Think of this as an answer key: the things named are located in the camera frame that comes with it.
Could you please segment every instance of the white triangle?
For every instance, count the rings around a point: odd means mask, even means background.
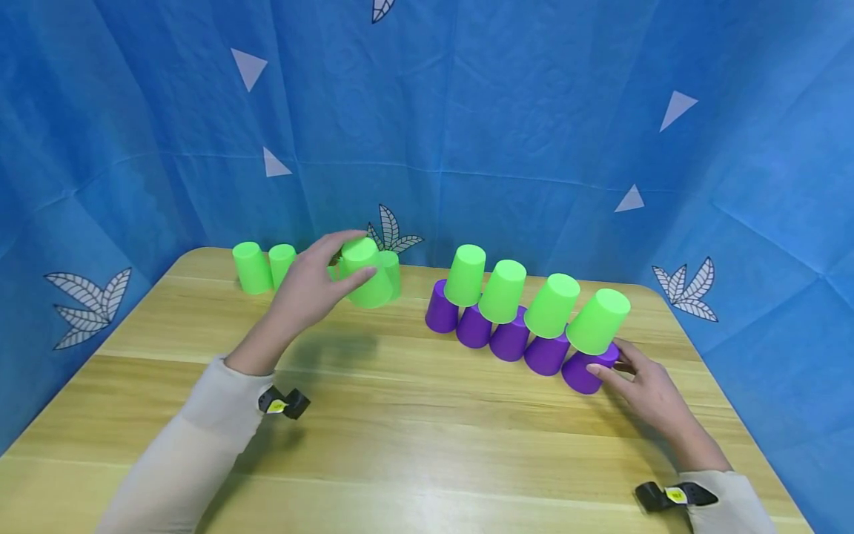
[[[278,160],[270,150],[264,147],[264,170],[268,178],[271,176],[284,176],[285,174],[293,174],[284,163]]]
[[[629,211],[630,209],[637,209],[643,207],[643,198],[641,198],[641,194],[638,192],[638,186],[632,185],[632,188],[629,189],[629,192],[626,193],[626,196],[623,197],[623,200],[620,201],[620,205],[617,206],[617,209],[614,210],[614,213],[621,211]]]
[[[237,70],[240,71],[240,77],[243,78],[243,84],[246,85],[246,91],[252,91],[258,77],[261,76],[261,71],[266,67],[266,59],[252,56],[240,50],[231,49],[231,55],[234,56],[234,61],[237,63]]]
[[[667,111],[664,113],[664,120],[661,121],[661,129],[663,132],[667,126],[673,124],[673,121],[682,116],[695,103],[699,102],[696,98],[691,98],[688,95],[683,95],[679,91],[673,91],[670,95],[670,103],[667,104]]]

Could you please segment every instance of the leaf illustration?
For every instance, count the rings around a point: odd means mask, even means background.
[[[71,325],[72,330],[82,332],[98,332],[109,325],[103,315],[88,309],[66,308],[65,306],[54,306],[59,315]]]
[[[51,273],[45,274],[44,277],[88,309],[107,317],[101,304],[103,291],[90,280],[71,273]]]
[[[419,244],[424,241],[422,238],[418,236],[405,236],[403,238],[398,239],[394,246],[392,246],[392,250],[398,254],[413,246],[414,244]]]
[[[131,268],[128,267],[121,273],[113,276],[113,279],[110,280],[107,287],[104,288],[103,294],[101,295],[101,308],[104,310],[104,313],[107,314],[107,320],[113,320],[115,313],[119,310],[121,299],[125,296],[127,283],[130,279]]]
[[[83,343],[85,340],[97,334],[95,332],[83,332],[82,330],[77,330],[76,328],[72,328],[64,336],[59,340],[59,343],[56,344],[54,350],[62,350],[67,349],[68,347],[73,347],[74,345],[79,345]]]
[[[383,244],[386,250],[391,250],[395,241],[401,236],[401,229],[397,226],[397,219],[391,210],[379,205],[379,220],[383,223]]]
[[[712,283],[715,281],[715,264],[712,263],[711,258],[707,257],[703,262],[703,265],[700,266],[697,274],[694,275],[691,284],[682,293],[680,300],[686,299],[701,299],[705,296],[706,293],[709,292]]]
[[[688,312],[696,317],[700,317],[701,319],[717,323],[717,315],[715,315],[715,312],[711,311],[709,305],[695,298],[685,298],[679,302],[674,302],[673,307],[678,308],[683,312]]]
[[[661,289],[666,293],[667,286],[670,283],[670,276],[667,275],[667,271],[661,267],[655,267],[654,265],[652,266],[652,271],[655,273],[658,283],[661,284]]]
[[[371,224],[370,222],[368,223],[368,237],[374,240],[374,242],[377,244],[378,249],[385,250],[385,247],[383,246],[383,240],[379,238],[379,235],[377,235],[377,229],[374,228],[373,224]]]
[[[377,24],[385,15],[388,15],[393,5],[395,5],[395,0],[374,0],[372,24]]]
[[[687,269],[688,265],[683,265],[676,269],[676,272],[673,273],[673,276],[670,277],[670,281],[667,283],[667,297],[670,299],[671,304],[678,301],[685,290],[685,271]]]

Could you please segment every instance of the black strap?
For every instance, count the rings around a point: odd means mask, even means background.
[[[265,414],[284,414],[289,419],[299,419],[311,403],[298,389],[291,390],[288,395],[282,395],[276,386],[271,386],[258,397],[260,411]]]
[[[647,482],[635,488],[635,496],[649,513],[676,507],[709,506],[718,502],[714,493],[694,482],[683,482],[664,490],[654,482]]]

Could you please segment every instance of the blue fabric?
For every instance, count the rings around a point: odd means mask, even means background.
[[[854,4],[373,4],[3,3],[0,450],[186,250],[370,221],[405,263],[657,288],[844,531]]]

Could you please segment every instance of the wooden table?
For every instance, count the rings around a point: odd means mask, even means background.
[[[403,296],[342,302],[288,349],[281,390],[312,400],[268,417],[201,529],[207,534],[688,532],[643,514],[632,489],[675,480],[654,434],[604,391],[471,350],[424,325],[445,271],[403,267]],[[542,283],[530,278],[524,303]],[[637,285],[621,335],[670,369],[691,408],[748,475],[780,532],[809,532],[668,306]],[[228,250],[181,257],[0,459],[3,534],[84,534],[131,464],[178,412],[217,353],[263,314]]]

